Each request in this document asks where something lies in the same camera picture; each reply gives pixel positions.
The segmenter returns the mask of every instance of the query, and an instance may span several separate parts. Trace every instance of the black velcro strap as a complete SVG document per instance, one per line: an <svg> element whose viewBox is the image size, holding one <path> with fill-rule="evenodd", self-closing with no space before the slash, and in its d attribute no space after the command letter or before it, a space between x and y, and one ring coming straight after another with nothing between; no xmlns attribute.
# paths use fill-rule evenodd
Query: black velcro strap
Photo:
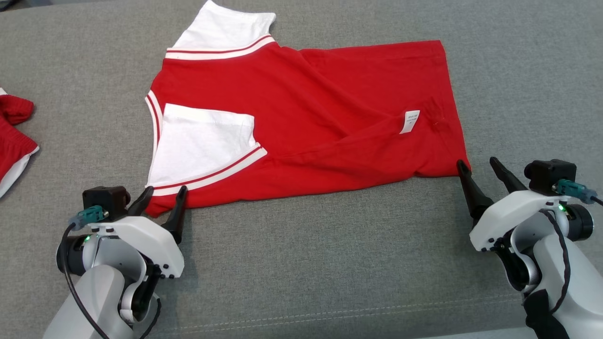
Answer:
<svg viewBox="0 0 603 339"><path fill-rule="evenodd" d="M533 329L538 339L569 339L565 328L549 312L549 294L540 290L530 294L523 303L526 325Z"/></svg>

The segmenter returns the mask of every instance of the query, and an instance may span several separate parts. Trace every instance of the red garment with white trim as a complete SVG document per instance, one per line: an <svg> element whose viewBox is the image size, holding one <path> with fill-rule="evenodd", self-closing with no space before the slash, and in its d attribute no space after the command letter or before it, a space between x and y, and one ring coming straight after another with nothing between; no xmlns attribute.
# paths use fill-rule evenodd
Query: red garment with white trim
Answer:
<svg viewBox="0 0 603 339"><path fill-rule="evenodd" d="M147 104L147 213L455 176L467 161L439 41L295 50L273 13L208 1L168 49Z"/></svg>
<svg viewBox="0 0 603 339"><path fill-rule="evenodd" d="M13 125L29 119L34 104L0 88L0 197L19 178L32 154L40 148Z"/></svg>

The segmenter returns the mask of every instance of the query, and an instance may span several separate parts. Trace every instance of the red and white striped trim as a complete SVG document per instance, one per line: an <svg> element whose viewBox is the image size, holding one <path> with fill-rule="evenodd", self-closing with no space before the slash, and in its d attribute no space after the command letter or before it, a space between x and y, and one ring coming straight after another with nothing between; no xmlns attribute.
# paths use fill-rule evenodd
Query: red and white striped trim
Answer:
<svg viewBox="0 0 603 339"><path fill-rule="evenodd" d="M151 112L151 117L153 118L153 158L155 158L157 145L159 144L159 138L161 137L163 113L161 112L161 106L159 106L159 102L153 91L149 91L149 94L145 98L145 102L147 103L149 112Z"/></svg>
<svg viewBox="0 0 603 339"><path fill-rule="evenodd" d="M216 60L240 57L253 53L269 43L275 42L270 34L261 36L251 44L239 49L186 49L168 48L166 59L178 60Z"/></svg>
<svg viewBox="0 0 603 339"><path fill-rule="evenodd" d="M221 168L218 168L212 171L211 173L205 173L202 176L196 178L184 179L178 183L156 186L155 190L153 191L153 195L163 196L176 194L180 190L180 187L184 185L186 185L189 190L211 185L213 183L219 182L220 180L226 179L232 176L233 174L236 174L237 172L244 170L252 163L263 158L266 154L268 154L266 149L262 148L260 144L256 144L256 146L251 151L249 151L247 154L245 154L238 160L229 163Z"/></svg>

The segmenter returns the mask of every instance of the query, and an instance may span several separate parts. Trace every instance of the white stitching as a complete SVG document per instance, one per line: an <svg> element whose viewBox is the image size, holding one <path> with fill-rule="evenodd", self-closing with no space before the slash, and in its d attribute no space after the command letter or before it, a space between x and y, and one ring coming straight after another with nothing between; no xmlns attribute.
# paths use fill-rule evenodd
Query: white stitching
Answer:
<svg viewBox="0 0 603 339"><path fill-rule="evenodd" d="M518 300L521 300L521 299L500 300L500 301L497 301L497 302L475 303L475 304L456 305L456 306L439 307L439 308L411 309L409 311L392 311L392 312L382 312L382 313L343 315L343 316L340 316L340 317L305 319L305 320L296 320L294 322L281 322L281 323L272 323L272 324L259 324L259 325L249 325L249 326L237 326L237 327L231 327L231 328L205 329L205 330L199 330L199 331L181 332L180 334L192 334L192 333L199 333L199 332L228 331L228 330L231 330L231 329L255 328L255 327L261 327L261 326L273 326L273 325L288 325L288 324L294 324L294 323L316 322L316 321L319 321L319 320L333 320L333 319L344 319L344 318L359 318L359 317L369 317L369 316L373 316L373 315L410 313L410 312L419 312L419 311L431 311L431 310L434 310L434 309L449 309L449 308L475 306L475 305L487 305L487 304L492 304L492 303L513 302L513 301L518 301Z"/></svg>
<svg viewBox="0 0 603 339"><path fill-rule="evenodd" d="M448 301L448 302L418 303L418 304L413 304L413 305L384 306L384 307L374 307L374 308L348 309L348 310L345 310L345 311L330 311L330 312L320 312L320 313L284 315L282 317L274 317L274 318L240 320L240 321L237 321L237 322L215 323L215 324L196 325L196 326L184 326L184 327L180 327L180 328L172 328L172 330L175 330L175 329L187 329L187 328L200 328L200 327L209 327L209 326L232 325L232 324L240 324L240 323L264 322L264 321L268 321L268 320L280 320L280 319L297 318L297 317L309 317L309 316L312 316L312 315L337 314L337 313L362 312L362 311L374 311L374 310L377 310L377 309L392 309L392 308L403 308L403 307L414 307L414 306L442 305L442 304L446 304L446 303L470 302L470 301L474 301L474 300L495 299L495 298L501 298L501 297L515 296L515 295L516 295L515 293L513 293L513 294L501 294L500 296L482 297L482 298L473 298L473 299L452 300L452 301Z"/></svg>

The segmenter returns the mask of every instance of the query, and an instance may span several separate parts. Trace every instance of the white clothing tag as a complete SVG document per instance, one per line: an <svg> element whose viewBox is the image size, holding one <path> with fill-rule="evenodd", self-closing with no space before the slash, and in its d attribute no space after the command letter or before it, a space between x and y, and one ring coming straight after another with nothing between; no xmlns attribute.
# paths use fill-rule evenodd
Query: white clothing tag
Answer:
<svg viewBox="0 0 603 339"><path fill-rule="evenodd" d="M408 133L412 131L415 122L418 120L418 114L421 113L419 110L410 110L406 113L406 117L404 118L404 127L402 127L402 131L400 134Z"/></svg>

